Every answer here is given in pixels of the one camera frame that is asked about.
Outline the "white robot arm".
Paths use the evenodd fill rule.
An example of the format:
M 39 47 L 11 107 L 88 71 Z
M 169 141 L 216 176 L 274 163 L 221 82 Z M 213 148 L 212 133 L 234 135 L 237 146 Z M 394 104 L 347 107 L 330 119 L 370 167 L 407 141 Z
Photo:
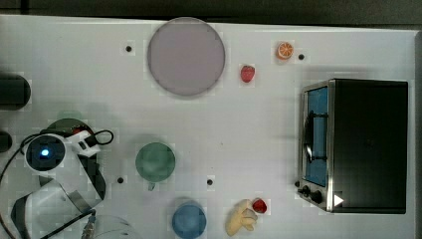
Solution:
M 11 218 L 22 239 L 42 239 L 104 200 L 106 183 L 95 161 L 99 151 L 86 130 L 68 137 L 46 133 L 24 147 L 25 166 L 40 188 L 13 206 Z

